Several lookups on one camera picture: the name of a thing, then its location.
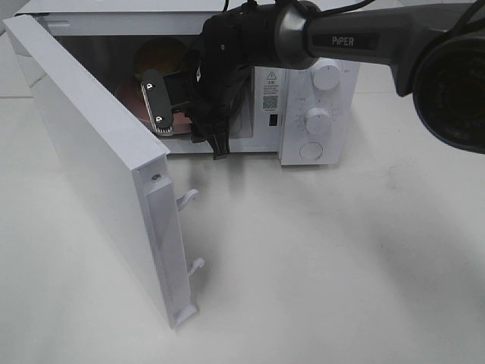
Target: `white microwave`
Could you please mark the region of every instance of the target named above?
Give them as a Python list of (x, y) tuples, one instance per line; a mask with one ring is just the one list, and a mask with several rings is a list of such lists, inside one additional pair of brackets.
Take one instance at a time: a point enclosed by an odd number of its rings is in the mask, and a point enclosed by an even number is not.
[[(189, 276), (203, 260), (187, 265), (178, 216), (197, 192), (176, 199), (166, 156), (211, 148), (188, 133), (154, 135), (117, 90), (140, 47), (164, 37), (189, 45), (220, 6), (32, 0), (5, 21), (73, 185), (172, 327), (196, 312)], [(255, 67), (231, 119), (231, 152), (274, 152), (282, 165), (337, 162), (357, 73), (355, 62), (326, 58), (303, 71)]]

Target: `microwave door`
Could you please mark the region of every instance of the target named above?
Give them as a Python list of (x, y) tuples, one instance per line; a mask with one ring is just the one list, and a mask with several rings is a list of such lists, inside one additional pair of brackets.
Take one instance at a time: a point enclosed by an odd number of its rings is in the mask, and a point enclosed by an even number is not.
[(34, 18), (5, 24), (74, 188), (170, 326), (177, 326), (196, 308), (178, 215), (187, 196), (177, 205), (170, 151)]

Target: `white knob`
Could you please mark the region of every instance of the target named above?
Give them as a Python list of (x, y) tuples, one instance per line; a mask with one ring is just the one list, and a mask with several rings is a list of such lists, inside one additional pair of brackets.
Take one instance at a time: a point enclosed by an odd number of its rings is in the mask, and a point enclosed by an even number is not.
[(331, 131), (332, 117), (325, 108), (312, 108), (305, 114), (306, 131), (310, 134), (326, 134)]
[(322, 59), (313, 66), (313, 84), (316, 88), (327, 91), (340, 82), (340, 63), (333, 59)]

